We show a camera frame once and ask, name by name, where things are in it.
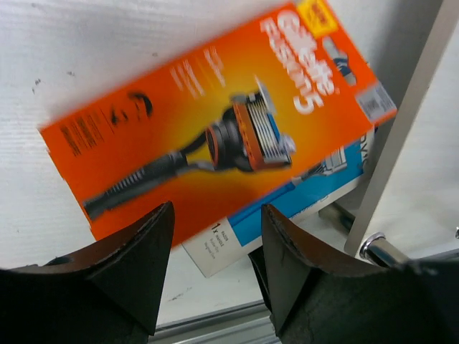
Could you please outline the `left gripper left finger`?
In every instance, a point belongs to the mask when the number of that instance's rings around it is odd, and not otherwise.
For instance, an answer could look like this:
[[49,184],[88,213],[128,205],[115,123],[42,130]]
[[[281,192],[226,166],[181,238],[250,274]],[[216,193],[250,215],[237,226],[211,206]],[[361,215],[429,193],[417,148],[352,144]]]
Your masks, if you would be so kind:
[[3,343],[147,343],[156,332],[174,235],[166,202],[44,265],[1,271]]

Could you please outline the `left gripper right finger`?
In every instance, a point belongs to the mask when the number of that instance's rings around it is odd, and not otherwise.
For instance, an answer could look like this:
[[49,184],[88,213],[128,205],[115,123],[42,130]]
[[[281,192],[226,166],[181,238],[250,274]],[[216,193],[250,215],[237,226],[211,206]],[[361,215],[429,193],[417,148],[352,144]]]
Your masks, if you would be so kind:
[[260,288],[283,343],[456,343],[458,263],[378,267],[261,210]]

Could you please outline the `blue Harry's box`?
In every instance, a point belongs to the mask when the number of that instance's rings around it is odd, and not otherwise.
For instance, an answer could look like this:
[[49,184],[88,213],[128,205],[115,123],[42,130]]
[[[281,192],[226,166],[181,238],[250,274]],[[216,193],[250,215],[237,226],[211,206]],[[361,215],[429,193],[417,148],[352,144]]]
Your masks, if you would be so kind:
[[373,143],[371,130],[304,174],[192,237],[182,244],[184,250],[200,272],[211,277],[261,247],[263,205],[271,204],[284,216],[301,222],[353,191],[364,179]]

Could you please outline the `orange Fusion5 razor box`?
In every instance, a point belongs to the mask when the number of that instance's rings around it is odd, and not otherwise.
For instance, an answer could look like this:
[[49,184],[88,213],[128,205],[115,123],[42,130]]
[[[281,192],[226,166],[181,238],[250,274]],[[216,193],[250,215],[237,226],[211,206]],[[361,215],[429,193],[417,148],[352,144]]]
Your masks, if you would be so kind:
[[396,114],[326,1],[289,2],[40,129],[101,240],[170,202],[173,245]]

